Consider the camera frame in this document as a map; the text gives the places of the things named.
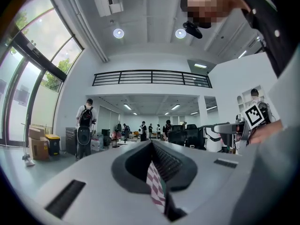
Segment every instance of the pink checkered cloth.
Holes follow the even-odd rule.
[[[160,176],[158,174],[157,169],[155,168],[153,162],[151,162],[148,168],[147,174],[147,184],[151,188],[151,198],[158,209],[164,213],[165,211],[165,196],[163,192],[163,187],[160,183]]]

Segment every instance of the yellow bin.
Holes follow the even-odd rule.
[[[45,137],[49,141],[49,155],[56,156],[60,153],[60,137],[54,134],[46,134]]]

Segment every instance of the black metal railing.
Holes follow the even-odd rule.
[[[166,70],[124,70],[97,73],[93,86],[128,83],[162,83],[212,88],[208,76]]]

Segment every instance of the white pillar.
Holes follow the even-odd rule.
[[[200,125],[208,125],[208,117],[207,117],[207,111],[206,111],[206,103],[204,96],[198,97],[198,106],[199,106],[199,113],[200,113]]]

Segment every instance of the cardboard box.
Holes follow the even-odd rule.
[[[47,160],[49,158],[48,140],[46,138],[33,139],[30,137],[29,152],[32,159]]]
[[[29,127],[28,137],[33,139],[40,139],[45,137],[45,129],[40,127]]]

